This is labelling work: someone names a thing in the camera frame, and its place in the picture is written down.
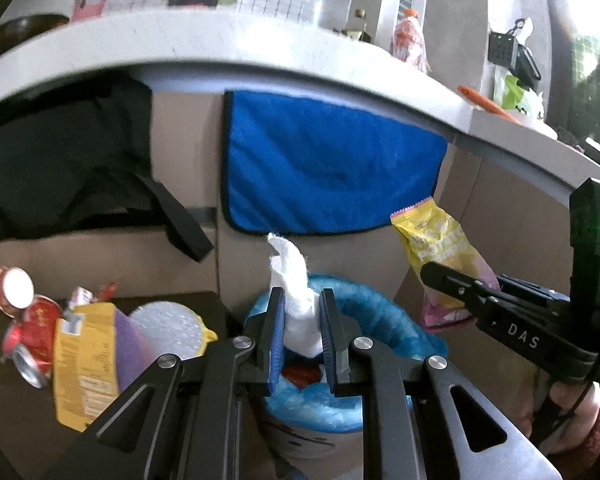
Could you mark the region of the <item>person right hand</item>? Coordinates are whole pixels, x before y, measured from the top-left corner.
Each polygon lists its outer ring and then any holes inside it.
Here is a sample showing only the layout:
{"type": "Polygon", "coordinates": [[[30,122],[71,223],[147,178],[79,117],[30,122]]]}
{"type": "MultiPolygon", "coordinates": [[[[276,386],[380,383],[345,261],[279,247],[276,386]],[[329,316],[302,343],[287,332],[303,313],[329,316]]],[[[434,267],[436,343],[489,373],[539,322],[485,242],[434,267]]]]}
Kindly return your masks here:
{"type": "Polygon", "coordinates": [[[581,385],[569,385],[554,382],[548,392],[547,401],[558,406],[559,411],[566,410],[554,422],[554,415],[540,416],[538,422],[532,422],[527,436],[533,443],[550,440],[550,451],[558,453],[579,446],[593,429],[600,414],[600,384],[588,382],[581,385]]]}

